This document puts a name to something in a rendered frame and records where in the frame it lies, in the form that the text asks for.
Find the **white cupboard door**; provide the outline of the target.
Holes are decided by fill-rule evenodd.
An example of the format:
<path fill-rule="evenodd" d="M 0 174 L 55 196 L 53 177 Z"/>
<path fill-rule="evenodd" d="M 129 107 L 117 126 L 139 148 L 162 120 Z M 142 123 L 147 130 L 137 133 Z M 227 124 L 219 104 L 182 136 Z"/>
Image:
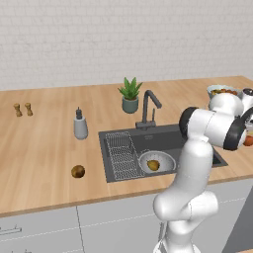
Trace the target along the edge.
<path fill-rule="evenodd" d="M 154 214 L 83 225 L 85 253 L 153 253 L 161 221 Z"/>

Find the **white drawer front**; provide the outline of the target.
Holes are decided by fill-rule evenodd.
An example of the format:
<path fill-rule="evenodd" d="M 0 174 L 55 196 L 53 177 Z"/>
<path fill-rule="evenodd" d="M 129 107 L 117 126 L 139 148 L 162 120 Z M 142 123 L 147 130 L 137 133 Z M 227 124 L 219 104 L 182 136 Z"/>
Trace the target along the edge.
<path fill-rule="evenodd" d="M 83 246 L 75 228 L 2 240 L 0 253 L 83 253 Z"/>
<path fill-rule="evenodd" d="M 80 225 L 91 226 L 154 215 L 155 194 L 78 206 Z"/>
<path fill-rule="evenodd" d="M 23 229 L 22 232 L 0 235 L 0 238 L 34 235 L 66 228 L 74 228 L 77 226 L 76 208 L 39 211 L 0 218 L 0 227 L 2 230 L 14 227 L 22 227 Z"/>

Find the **dark grey sink faucet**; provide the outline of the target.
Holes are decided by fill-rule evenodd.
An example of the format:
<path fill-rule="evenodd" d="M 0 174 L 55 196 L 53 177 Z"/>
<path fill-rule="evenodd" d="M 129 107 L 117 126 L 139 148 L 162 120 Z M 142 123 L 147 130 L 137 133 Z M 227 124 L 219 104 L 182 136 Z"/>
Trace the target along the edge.
<path fill-rule="evenodd" d="M 147 119 L 148 99 L 152 100 L 157 109 L 162 108 L 161 102 L 157 99 L 154 93 L 151 90 L 146 90 L 143 98 L 142 120 L 135 124 L 135 127 L 138 129 L 147 130 L 150 127 L 156 127 L 156 122 L 154 120 L 155 110 L 152 110 L 153 118 L 150 121 Z"/>

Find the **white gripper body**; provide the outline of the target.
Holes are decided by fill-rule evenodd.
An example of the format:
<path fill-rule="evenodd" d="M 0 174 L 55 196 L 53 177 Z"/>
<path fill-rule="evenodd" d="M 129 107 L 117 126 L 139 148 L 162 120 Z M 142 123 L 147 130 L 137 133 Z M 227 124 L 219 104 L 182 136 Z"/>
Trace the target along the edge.
<path fill-rule="evenodd" d="M 253 114 L 249 118 L 249 120 L 246 122 L 246 129 L 247 129 L 247 134 L 253 134 Z"/>

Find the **dark grey sink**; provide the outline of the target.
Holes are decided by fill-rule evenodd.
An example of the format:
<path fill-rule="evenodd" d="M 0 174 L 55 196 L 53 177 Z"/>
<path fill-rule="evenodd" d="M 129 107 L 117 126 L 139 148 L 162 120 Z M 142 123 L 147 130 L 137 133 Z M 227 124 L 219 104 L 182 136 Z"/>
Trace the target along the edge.
<path fill-rule="evenodd" d="M 182 137 L 180 133 L 178 125 L 156 126 L 151 127 L 148 130 L 129 128 L 111 131 L 100 131 L 99 140 L 101 145 L 101 152 L 103 155 L 105 175 L 108 183 L 119 181 L 116 181 L 114 177 L 109 150 L 106 142 L 106 134 L 124 131 L 129 132 L 138 158 L 142 152 L 145 152 L 147 150 L 157 150 L 168 153 L 176 161 L 176 169 L 173 172 L 161 172 L 151 174 L 144 173 L 144 176 L 141 178 L 174 174 L 177 172 L 177 169 L 179 167 L 179 156 L 186 142 L 186 140 Z"/>

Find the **grey soap dispenser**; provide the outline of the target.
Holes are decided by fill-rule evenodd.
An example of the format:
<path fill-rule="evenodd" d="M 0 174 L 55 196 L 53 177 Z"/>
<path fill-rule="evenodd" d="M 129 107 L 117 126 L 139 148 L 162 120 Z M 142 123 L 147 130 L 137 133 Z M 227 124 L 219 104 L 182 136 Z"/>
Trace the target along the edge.
<path fill-rule="evenodd" d="M 82 110 L 77 108 L 75 111 L 74 135 L 77 139 L 82 140 L 88 136 L 88 127 L 85 117 L 82 115 Z"/>

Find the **white bowl of fruit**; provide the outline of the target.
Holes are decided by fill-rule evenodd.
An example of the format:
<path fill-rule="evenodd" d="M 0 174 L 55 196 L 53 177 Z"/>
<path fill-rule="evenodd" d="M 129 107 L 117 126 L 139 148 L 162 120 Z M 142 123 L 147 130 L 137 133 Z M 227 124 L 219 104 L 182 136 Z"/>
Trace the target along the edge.
<path fill-rule="evenodd" d="M 210 98 L 214 97 L 217 94 L 221 93 L 229 93 L 232 95 L 235 95 L 237 97 L 241 96 L 241 91 L 239 89 L 233 88 L 231 86 L 227 85 L 220 85 L 220 84 L 215 84 L 215 85 L 210 85 L 207 88 L 208 94 Z"/>

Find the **green plant in grey pot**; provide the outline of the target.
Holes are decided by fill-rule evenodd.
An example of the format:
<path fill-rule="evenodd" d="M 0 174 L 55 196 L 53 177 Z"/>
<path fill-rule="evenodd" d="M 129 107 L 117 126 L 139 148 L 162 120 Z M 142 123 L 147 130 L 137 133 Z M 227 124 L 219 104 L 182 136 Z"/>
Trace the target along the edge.
<path fill-rule="evenodd" d="M 124 79 L 124 87 L 119 89 L 120 93 L 123 95 L 122 108 L 125 113 L 133 114 L 138 109 L 138 94 L 141 83 L 136 82 L 136 78 L 128 81 L 127 78 Z"/>

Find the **yellow-brown pear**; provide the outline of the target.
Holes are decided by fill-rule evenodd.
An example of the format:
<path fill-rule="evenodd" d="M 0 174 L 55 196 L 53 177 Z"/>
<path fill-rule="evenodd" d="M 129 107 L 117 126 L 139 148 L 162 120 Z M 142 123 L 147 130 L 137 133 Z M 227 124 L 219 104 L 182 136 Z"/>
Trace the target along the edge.
<path fill-rule="evenodd" d="M 160 167 L 160 163 L 157 160 L 148 160 L 147 166 L 152 171 L 157 171 Z"/>
<path fill-rule="evenodd" d="M 82 178 L 85 174 L 85 168 L 82 165 L 76 165 L 71 169 L 71 175 L 74 178 Z"/>

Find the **white cupboard front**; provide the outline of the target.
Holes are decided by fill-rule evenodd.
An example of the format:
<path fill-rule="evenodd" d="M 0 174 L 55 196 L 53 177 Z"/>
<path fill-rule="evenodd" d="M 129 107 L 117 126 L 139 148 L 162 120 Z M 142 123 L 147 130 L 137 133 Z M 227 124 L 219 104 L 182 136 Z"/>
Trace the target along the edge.
<path fill-rule="evenodd" d="M 200 228 L 198 238 L 203 253 L 222 253 L 252 188 L 253 179 L 210 186 L 217 196 L 219 210 Z"/>

